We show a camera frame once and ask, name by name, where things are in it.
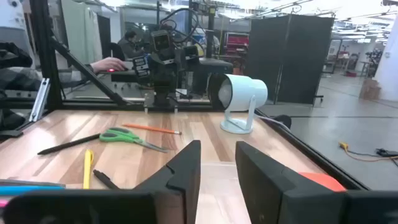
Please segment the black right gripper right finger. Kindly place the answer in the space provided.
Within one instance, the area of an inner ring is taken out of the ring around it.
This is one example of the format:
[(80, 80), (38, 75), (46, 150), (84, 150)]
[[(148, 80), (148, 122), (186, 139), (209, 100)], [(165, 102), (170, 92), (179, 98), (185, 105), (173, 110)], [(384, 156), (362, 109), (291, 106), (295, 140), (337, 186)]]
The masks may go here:
[(286, 167), (244, 141), (236, 168), (252, 223), (339, 223), (344, 195)]

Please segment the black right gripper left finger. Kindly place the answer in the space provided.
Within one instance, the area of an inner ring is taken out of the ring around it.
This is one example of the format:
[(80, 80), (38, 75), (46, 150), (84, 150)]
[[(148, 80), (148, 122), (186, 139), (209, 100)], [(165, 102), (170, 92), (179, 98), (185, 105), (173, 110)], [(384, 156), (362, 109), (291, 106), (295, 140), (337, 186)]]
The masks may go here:
[(156, 223), (195, 223), (201, 178), (201, 141), (193, 140), (133, 188), (150, 194)]

